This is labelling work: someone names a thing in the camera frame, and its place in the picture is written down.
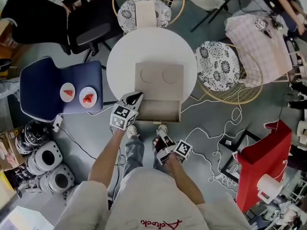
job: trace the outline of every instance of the watermelon slice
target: watermelon slice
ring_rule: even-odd
[[[92,103],[92,97],[93,97],[93,94],[87,94],[87,95],[83,98],[83,103]]]
[[[64,93],[66,93],[70,97],[72,97],[72,95],[73,95],[73,91],[72,90],[64,90]]]

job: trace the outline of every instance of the white t-shirt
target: white t-shirt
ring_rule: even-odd
[[[227,194],[220,203],[195,205],[175,180],[143,167],[121,181],[108,210],[102,183],[82,182],[54,230],[249,230],[250,225]]]

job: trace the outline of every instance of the sneaker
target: sneaker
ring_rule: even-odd
[[[137,130],[135,125],[130,125],[127,128],[127,136],[128,136],[129,139],[131,138],[131,136],[139,136],[138,135],[138,130]]]
[[[167,134],[167,126],[166,125],[159,125],[158,130],[162,129]]]

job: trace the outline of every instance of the navy blue chair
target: navy blue chair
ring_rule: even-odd
[[[52,122],[58,114],[99,112],[104,105],[116,103],[103,102],[103,70],[106,68],[99,61],[59,69],[51,57],[41,58],[21,71],[21,110],[42,122]],[[75,87],[75,97],[69,103],[63,102],[59,95],[66,82]],[[80,91],[85,87],[92,87],[97,93],[97,102],[91,108],[85,108],[79,102]]]

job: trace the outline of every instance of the box lid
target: box lid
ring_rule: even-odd
[[[183,65],[136,63],[135,91],[143,92],[144,100],[182,101]]]

